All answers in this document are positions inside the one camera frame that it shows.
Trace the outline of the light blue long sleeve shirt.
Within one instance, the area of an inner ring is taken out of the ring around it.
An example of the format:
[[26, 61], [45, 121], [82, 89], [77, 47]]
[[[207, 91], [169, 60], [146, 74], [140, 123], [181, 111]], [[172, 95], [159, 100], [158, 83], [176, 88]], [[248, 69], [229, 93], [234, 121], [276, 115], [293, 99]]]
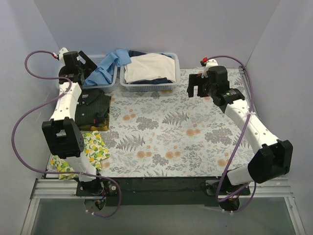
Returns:
[[85, 79], [86, 86], [105, 86], [113, 82], [114, 67], [131, 63], [127, 49], [117, 49], [108, 53], [97, 65], [97, 69]]

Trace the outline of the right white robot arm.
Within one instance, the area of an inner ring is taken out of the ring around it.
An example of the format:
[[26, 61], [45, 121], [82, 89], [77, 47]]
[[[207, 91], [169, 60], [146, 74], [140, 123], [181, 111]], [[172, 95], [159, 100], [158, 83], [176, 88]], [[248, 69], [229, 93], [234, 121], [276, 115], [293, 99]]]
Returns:
[[211, 97], [213, 103], [238, 126], [254, 153], [248, 165], [226, 171], [218, 183], [219, 189], [231, 195], [239, 186], [251, 182], [261, 184], [289, 173], [293, 145], [289, 140], [282, 141], [271, 133], [248, 109], [245, 96], [230, 87], [225, 67], [210, 67], [206, 75], [189, 75], [189, 97], [194, 96], [195, 88], [199, 97]]

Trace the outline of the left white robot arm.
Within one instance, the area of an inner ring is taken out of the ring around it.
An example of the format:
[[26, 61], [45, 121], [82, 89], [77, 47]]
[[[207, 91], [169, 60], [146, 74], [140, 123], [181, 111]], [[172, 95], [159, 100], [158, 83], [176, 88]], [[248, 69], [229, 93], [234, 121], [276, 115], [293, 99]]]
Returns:
[[58, 156], [71, 167], [71, 174], [78, 176], [82, 190], [98, 196], [104, 190], [99, 174], [84, 152], [84, 138], [75, 123], [77, 102], [85, 78], [97, 68], [82, 51], [62, 48], [57, 59], [63, 63], [59, 71], [59, 98], [50, 120], [42, 123], [42, 131], [52, 155]]

